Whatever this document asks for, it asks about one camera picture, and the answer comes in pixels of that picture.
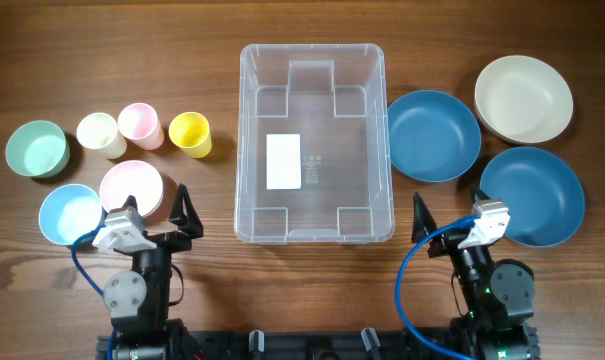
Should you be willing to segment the blue plate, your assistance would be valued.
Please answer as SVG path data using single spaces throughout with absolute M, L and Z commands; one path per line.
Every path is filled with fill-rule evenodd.
M 483 170 L 480 189 L 509 208 L 505 236 L 521 245 L 562 244 L 585 216 L 585 193 L 576 173 L 540 148 L 516 147 L 496 155 Z
M 390 159 L 403 175 L 422 182 L 456 179 L 469 170 L 482 147 L 471 110 L 456 97 L 418 90 L 388 108 Z

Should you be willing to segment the yellow cup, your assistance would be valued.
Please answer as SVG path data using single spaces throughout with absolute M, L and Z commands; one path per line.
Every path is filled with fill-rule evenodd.
M 209 122 L 198 112 L 177 115 L 168 132 L 172 143 L 192 158 L 204 158 L 212 149 Z

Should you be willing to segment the cream plate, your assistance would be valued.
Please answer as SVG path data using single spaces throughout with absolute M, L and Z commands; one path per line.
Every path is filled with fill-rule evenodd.
M 539 144 L 570 124 L 574 100 L 566 80 L 547 63 L 524 55 L 498 58 L 478 75 L 474 106 L 495 136 L 515 144 Z

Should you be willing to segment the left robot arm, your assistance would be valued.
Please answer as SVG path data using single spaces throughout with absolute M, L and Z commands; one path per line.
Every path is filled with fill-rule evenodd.
M 172 255 L 191 250 L 192 241 L 203 236 L 203 225 L 183 184 L 178 186 L 169 222 L 176 226 L 174 231 L 148 234 L 132 195 L 106 215 L 93 246 L 127 255 L 132 265 L 104 286 L 102 298 L 113 332 L 98 340 L 97 359 L 206 357 L 183 321 L 168 318 L 169 308 L 180 303 L 170 299 L 171 277 L 181 273 Z

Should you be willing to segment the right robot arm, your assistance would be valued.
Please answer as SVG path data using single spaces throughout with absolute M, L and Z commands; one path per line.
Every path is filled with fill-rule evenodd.
M 495 261 L 489 248 L 510 221 L 508 207 L 471 188 L 472 213 L 439 228 L 419 194 L 413 195 L 414 249 L 428 245 L 431 258 L 451 260 L 451 280 L 460 285 L 467 306 L 447 328 L 410 331 L 408 359 L 521 359 L 541 357 L 533 317 L 534 272 L 514 260 Z

